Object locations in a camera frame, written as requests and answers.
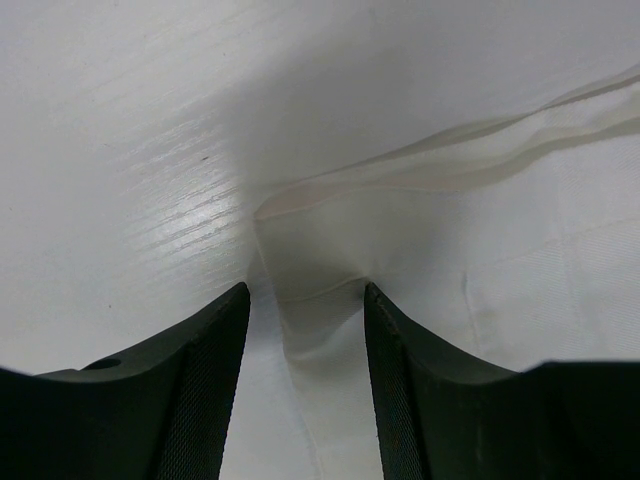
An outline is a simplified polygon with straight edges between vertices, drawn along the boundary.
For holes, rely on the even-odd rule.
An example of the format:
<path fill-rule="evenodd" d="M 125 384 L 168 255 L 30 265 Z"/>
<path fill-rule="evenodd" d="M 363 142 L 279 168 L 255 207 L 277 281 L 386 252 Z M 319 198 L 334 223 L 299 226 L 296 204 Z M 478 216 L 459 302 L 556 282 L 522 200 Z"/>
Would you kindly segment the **white pleated skirt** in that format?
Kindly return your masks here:
<path fill-rule="evenodd" d="M 229 100 L 251 147 L 247 273 L 280 333 L 248 349 L 226 479 L 383 475 L 364 333 L 374 283 L 462 352 L 524 371 L 639 359 L 639 71 L 291 175 L 255 94 Z"/>

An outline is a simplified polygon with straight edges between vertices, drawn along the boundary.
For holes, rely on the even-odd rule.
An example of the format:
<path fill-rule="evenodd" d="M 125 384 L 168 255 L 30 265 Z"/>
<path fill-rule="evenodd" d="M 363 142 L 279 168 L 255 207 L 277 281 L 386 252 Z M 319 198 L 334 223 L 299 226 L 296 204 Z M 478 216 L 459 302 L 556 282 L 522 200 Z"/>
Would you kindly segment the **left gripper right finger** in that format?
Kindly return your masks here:
<path fill-rule="evenodd" d="M 514 372 L 419 325 L 374 284 L 364 327 L 385 478 L 638 477 L 637 363 Z"/>

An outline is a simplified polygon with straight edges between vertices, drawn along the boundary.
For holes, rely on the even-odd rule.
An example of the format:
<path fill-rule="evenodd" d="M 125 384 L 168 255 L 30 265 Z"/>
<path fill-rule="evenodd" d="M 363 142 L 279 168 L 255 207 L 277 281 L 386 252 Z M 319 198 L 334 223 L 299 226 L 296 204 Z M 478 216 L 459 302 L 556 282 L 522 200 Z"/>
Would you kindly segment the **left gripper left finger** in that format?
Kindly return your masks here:
<path fill-rule="evenodd" d="M 245 347 L 237 284 L 186 320 L 79 370 L 1 373 L 5 479 L 215 479 Z"/>

